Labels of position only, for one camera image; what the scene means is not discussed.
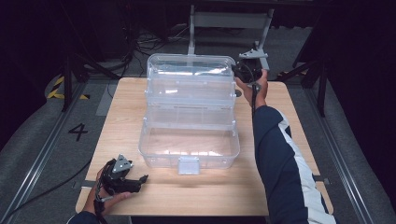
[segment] printed number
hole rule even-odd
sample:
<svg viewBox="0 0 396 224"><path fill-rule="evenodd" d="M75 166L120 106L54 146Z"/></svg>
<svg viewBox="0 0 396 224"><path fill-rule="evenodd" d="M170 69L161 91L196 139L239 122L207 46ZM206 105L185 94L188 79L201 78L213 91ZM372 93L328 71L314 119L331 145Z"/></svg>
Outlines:
<svg viewBox="0 0 396 224"><path fill-rule="evenodd" d="M78 133L77 141L79 141L79 138L81 137L81 134L88 132L88 131L84 131L84 128L85 128L85 124L80 123L77 127L69 130L69 133Z"/></svg>

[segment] person's hand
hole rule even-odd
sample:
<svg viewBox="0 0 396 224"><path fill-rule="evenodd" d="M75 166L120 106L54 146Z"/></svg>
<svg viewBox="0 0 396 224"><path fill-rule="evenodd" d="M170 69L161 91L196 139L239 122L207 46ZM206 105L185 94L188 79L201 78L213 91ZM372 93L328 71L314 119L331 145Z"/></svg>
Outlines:
<svg viewBox="0 0 396 224"><path fill-rule="evenodd" d="M97 181L100 178L102 172L103 172L103 168L98 172L98 174L96 176L96 184L97 184ZM91 189L90 194L88 195L87 202L85 202L85 205L84 205L84 208L82 209L82 211L87 211L87 212L95 214L95 207L93 205L93 201L95 200L96 184ZM123 193L120 193L120 194L113 195L112 199L105 201L105 211L102 212L102 216L105 216L106 214L108 214L110 208L114 204L119 203L119 202L121 202L121 201L123 201L123 200L125 200L127 198L130 198L131 195L132 195L131 192L123 192ZM105 198L105 197L108 197L110 195L105 191L104 188L101 188L100 192L99 192L99 196L101 198Z"/></svg>
<svg viewBox="0 0 396 224"><path fill-rule="evenodd" d="M265 69L262 69L262 77L257 80L262 88L259 92L257 92L256 96L256 108L259 108L262 105L267 105L265 102L265 98L267 97L268 92L268 80L267 80L268 72ZM244 83L239 77L235 78L236 85L242 89L244 92L244 96L247 99L248 103L251 106L251 99L253 95L253 89L251 89L247 83Z"/></svg>

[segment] clear plastic storage box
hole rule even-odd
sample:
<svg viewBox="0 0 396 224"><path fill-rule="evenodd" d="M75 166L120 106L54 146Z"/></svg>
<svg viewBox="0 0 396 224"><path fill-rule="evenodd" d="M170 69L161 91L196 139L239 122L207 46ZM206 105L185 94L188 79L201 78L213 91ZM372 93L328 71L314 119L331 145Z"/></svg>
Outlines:
<svg viewBox="0 0 396 224"><path fill-rule="evenodd" d="M139 151L151 167L180 174L228 168L239 154L235 82L225 56L153 54Z"/></svg>

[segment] gray carpet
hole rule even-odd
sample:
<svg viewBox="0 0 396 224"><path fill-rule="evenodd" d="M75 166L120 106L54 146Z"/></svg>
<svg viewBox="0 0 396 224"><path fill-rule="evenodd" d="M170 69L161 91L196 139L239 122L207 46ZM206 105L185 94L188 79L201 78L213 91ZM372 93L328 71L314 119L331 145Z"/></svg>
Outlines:
<svg viewBox="0 0 396 224"><path fill-rule="evenodd" d="M251 49L252 43L258 39L260 33L261 31L245 30L241 34L230 35L219 30L203 30L198 32L196 36L195 53L227 55L238 60L238 54ZM299 28L270 30L264 45L264 50L269 55L270 79L275 78L279 72L292 69L291 65L309 33L310 29ZM186 54L187 50L188 41L181 39L149 53ZM135 52L134 55L135 58L124 76L139 77L142 73L142 77L144 77L148 56L139 52ZM95 78L89 80L83 92L89 94L91 98L89 100L77 100L61 129L60 138L56 142L44 170L39 174L35 187L30 192L30 198L73 175L92 157L106 119L106 112L111 103L110 95L114 94L117 84L116 81L109 82L105 77L93 77ZM294 77L286 83L318 168L322 176L331 181L331 184L326 187L332 200L334 215L341 223L359 223L330 156L324 135L318 123L313 119L314 112L309 106L306 90L301 88L299 80L300 77ZM48 94L53 82L54 80L49 83L47 90L43 90L43 94ZM62 115L62 106L63 100L48 99L42 108L23 123L1 151L0 169L3 171L0 175L0 188L2 189L0 191L1 216L12 202L19 186L34 163L35 157L45 145L57 118ZM356 180L356 184L361 191L361 197L365 201L374 223L396 223L389 198L362 155L359 144L356 142L352 131L350 131L343 110L338 104L330 84L326 93L325 113L326 120L331 126L338 146L342 149L343 156ZM69 131L79 124L84 124L84 131L88 132L84 133L78 140L78 135L69 133ZM26 205L17 213L14 223L65 223L75 214L79 187L86 172L87 169L59 189ZM108 217L107 220L113 224L128 223L127 217ZM150 222L148 219L134 222L134 224L138 223L154 222Z"/></svg>

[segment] wooden tabletop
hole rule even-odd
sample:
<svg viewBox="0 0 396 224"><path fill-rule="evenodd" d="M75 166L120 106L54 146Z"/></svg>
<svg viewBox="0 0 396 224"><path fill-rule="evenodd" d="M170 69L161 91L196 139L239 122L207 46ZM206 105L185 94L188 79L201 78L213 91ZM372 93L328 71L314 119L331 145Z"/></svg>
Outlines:
<svg viewBox="0 0 396 224"><path fill-rule="evenodd" d="M125 216L268 216L265 190L254 159L251 110L245 98L235 101L234 113L239 134L240 154L229 169L202 169L199 175L178 175L175 168L150 168L138 151L146 112L145 78L122 78L117 87L100 135L86 180L119 154L134 162L127 179L149 175L140 192L116 204L110 215ZM303 128L286 86L270 82L267 104L289 119L291 135L313 171L319 175ZM317 182L329 212L332 203L322 182ZM76 205L81 211L90 188L82 188Z"/></svg>

